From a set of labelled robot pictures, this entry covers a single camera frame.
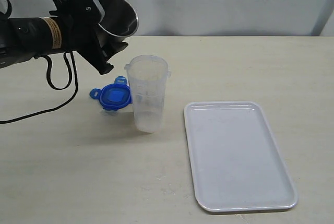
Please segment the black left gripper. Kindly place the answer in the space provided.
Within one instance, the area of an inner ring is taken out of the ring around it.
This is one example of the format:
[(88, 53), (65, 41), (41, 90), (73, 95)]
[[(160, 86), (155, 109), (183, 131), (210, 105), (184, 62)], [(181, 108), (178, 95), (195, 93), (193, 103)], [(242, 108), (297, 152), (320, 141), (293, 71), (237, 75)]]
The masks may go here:
[(107, 42), (103, 47), (98, 39), (97, 25), (86, 23), (71, 0), (53, 0), (55, 10), (49, 11), (62, 22), (64, 43), (62, 48), (77, 51), (101, 75), (114, 66), (108, 60), (128, 47), (127, 42)]

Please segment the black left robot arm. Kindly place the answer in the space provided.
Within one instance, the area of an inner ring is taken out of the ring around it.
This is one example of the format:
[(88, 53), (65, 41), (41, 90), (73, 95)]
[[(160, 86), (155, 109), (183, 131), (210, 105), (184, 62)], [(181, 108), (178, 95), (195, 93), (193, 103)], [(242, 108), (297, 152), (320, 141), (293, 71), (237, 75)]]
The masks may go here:
[(78, 52), (101, 75), (109, 59), (124, 50), (138, 29), (138, 15), (126, 0), (53, 0), (49, 17), (11, 18), (1, 13), (1, 68), (42, 55)]

